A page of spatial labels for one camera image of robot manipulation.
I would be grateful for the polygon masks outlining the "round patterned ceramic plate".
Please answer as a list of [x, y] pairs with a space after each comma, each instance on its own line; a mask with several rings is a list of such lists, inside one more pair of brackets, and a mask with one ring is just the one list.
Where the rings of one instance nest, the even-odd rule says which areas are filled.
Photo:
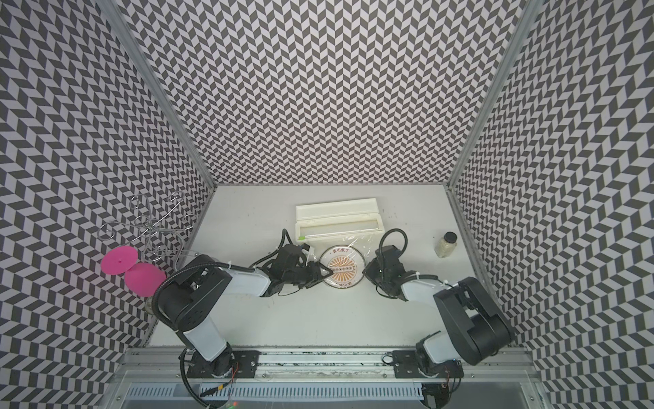
[[365, 260], [354, 247], [332, 246], [320, 257], [320, 263], [334, 273], [330, 278], [325, 279], [325, 283], [333, 288], [352, 288], [364, 277]]

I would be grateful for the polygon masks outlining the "clear plastic wrap sheet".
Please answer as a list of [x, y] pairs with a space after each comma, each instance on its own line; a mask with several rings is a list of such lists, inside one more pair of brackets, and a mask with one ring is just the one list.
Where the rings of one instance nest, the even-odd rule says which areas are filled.
[[325, 284], [338, 290], [357, 286], [364, 279], [364, 269], [374, 258], [381, 235], [345, 234], [324, 238], [306, 238], [312, 260], [332, 272]]

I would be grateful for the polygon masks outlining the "white plastic wrap dispenser box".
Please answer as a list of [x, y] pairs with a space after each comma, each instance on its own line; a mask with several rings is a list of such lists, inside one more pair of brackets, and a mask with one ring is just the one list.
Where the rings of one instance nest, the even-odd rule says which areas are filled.
[[331, 240], [385, 232], [374, 198], [296, 206], [295, 236], [298, 241]]

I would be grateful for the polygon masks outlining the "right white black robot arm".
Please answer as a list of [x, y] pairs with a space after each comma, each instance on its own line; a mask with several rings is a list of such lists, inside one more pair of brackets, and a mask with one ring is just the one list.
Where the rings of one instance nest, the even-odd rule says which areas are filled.
[[478, 279], [448, 284], [405, 269], [402, 254], [394, 245], [381, 247], [364, 276], [387, 298], [438, 311], [444, 328], [418, 341], [410, 361], [422, 376], [461, 377], [461, 363], [475, 366], [514, 342], [514, 328]]

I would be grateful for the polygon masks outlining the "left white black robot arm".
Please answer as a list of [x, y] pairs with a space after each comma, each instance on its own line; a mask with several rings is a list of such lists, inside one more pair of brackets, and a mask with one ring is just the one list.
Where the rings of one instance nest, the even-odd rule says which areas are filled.
[[233, 349], [211, 312], [226, 295], [270, 298], [287, 285], [308, 289], [333, 276], [332, 269], [308, 258], [309, 250], [309, 245], [281, 245], [250, 267], [199, 255], [156, 289], [153, 313], [192, 352], [195, 371], [232, 376], [237, 371]]

